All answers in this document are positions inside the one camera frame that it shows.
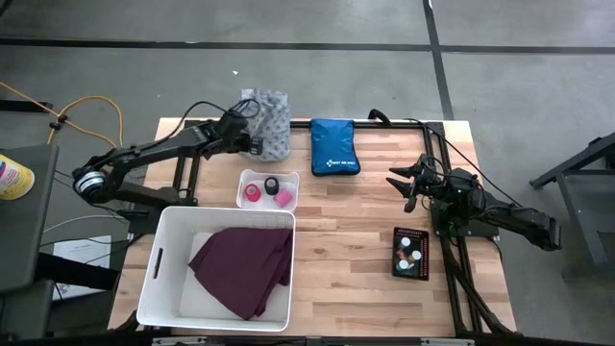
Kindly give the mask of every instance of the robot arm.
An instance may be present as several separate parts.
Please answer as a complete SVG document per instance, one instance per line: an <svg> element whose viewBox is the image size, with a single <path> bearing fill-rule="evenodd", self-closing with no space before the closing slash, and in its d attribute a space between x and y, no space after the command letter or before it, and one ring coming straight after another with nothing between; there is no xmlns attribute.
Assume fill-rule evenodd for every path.
<svg viewBox="0 0 615 346"><path fill-rule="evenodd" d="M208 120L183 129L175 136L130 148L111 149L92 157L72 172L75 191L90 204L123 200L151 206L181 204L177 191L153 190L124 183L132 169L177 157L204 157L222 153L250 152L260 155L262 139L250 138L244 131L248 122L237 111L227 111L220 120Z"/></svg>
<svg viewBox="0 0 615 346"><path fill-rule="evenodd" d="M386 179L408 199L405 212L414 210L416 196L422 194L430 197L434 206L457 226L476 219L522 235L545 251L561 249L560 227L554 218L533 208L518 207L496 199L482 188L476 175L461 168L449 174L438 173L428 166L429 160L432 159L422 155L411 167L390 168L395 174L414 178L412 184Z"/></svg>

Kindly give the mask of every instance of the maroon cloth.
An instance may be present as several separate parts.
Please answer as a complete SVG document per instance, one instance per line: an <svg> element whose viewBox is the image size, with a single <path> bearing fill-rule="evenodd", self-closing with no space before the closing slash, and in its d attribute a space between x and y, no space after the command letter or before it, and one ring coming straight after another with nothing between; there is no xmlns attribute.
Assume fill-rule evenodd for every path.
<svg viewBox="0 0 615 346"><path fill-rule="evenodd" d="M276 284L290 284L292 230L229 228L212 235L188 265L196 280L243 319L260 316Z"/></svg>

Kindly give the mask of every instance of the pink tape roll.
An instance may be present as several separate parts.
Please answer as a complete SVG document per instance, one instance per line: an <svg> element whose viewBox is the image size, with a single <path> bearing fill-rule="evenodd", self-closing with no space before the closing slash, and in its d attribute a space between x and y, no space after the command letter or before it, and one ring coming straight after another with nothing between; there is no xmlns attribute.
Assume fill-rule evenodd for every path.
<svg viewBox="0 0 615 346"><path fill-rule="evenodd" d="M292 193L288 192L287 189L283 188L278 192L278 194L273 198L278 207L284 208L288 202L292 201Z"/></svg>
<svg viewBox="0 0 615 346"><path fill-rule="evenodd" d="M256 202L260 199L260 189L254 184L247 185L243 193L250 202Z"/></svg>

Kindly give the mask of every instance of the black clamp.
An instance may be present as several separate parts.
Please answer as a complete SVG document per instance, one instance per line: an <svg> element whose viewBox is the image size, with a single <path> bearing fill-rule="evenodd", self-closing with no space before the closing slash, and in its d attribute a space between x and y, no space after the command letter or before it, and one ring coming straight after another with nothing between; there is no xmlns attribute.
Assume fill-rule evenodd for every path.
<svg viewBox="0 0 615 346"><path fill-rule="evenodd" d="M56 122L49 123L49 127L56 131L59 131L62 128L62 125L66 122L66 120L68 120L68 115L62 114L58 116Z"/></svg>

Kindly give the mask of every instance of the yellow bottle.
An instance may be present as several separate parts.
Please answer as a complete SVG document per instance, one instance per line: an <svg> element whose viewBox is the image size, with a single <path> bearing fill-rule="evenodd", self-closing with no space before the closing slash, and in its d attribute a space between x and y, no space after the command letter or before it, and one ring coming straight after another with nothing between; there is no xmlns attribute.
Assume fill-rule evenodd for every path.
<svg viewBox="0 0 615 346"><path fill-rule="evenodd" d="M34 184L32 170L0 154L0 200L22 197Z"/></svg>

